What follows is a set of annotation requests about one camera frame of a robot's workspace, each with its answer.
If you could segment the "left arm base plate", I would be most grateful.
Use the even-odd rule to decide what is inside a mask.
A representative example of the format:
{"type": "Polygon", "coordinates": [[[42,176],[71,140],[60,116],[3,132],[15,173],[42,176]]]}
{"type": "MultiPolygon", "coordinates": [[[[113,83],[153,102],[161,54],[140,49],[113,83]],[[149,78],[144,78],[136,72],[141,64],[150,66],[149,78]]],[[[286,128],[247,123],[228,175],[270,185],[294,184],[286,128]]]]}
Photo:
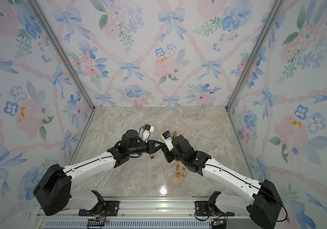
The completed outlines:
{"type": "Polygon", "coordinates": [[[119,201],[104,201],[98,202],[92,210],[80,209],[78,216],[86,217],[115,217],[118,215],[119,201]]]}

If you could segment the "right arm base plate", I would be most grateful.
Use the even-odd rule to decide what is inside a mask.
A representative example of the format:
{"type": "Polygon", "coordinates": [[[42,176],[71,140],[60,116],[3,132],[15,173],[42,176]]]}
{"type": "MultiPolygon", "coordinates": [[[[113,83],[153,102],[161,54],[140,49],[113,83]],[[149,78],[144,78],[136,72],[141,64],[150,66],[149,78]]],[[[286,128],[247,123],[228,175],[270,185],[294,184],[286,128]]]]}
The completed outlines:
{"type": "Polygon", "coordinates": [[[224,217],[235,216],[233,212],[222,212],[215,204],[208,204],[207,201],[195,201],[195,214],[197,217],[224,217]]]}

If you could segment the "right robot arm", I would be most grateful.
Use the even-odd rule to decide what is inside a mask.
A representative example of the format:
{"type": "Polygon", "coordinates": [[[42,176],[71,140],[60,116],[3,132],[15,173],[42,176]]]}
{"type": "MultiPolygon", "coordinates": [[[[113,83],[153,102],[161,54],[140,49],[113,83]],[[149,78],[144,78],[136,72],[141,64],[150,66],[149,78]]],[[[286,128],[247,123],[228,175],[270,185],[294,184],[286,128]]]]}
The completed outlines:
{"type": "Polygon", "coordinates": [[[162,149],[167,162],[178,160],[190,171],[213,179],[238,194],[229,197],[224,194],[215,195],[213,204],[219,211],[232,211],[248,215],[252,221],[263,229],[274,229],[281,210],[284,208],[275,185],[265,179],[263,182],[245,177],[220,164],[210,155],[196,151],[188,160],[175,149],[162,149]]]}

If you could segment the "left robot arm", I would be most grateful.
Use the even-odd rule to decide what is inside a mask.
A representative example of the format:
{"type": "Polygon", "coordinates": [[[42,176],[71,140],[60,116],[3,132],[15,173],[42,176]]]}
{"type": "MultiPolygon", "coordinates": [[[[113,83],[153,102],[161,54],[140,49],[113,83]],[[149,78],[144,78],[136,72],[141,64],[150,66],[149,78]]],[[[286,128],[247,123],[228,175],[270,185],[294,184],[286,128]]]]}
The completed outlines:
{"type": "Polygon", "coordinates": [[[150,133],[145,130],[140,137],[137,131],[128,130],[120,141],[99,156],[66,167],[52,165],[33,191],[44,214],[52,216],[69,209],[85,210],[94,216],[106,214],[105,200],[98,191],[83,193],[74,187],[98,173],[121,166],[135,154],[154,154],[163,149],[166,144],[150,140],[150,133]]]}

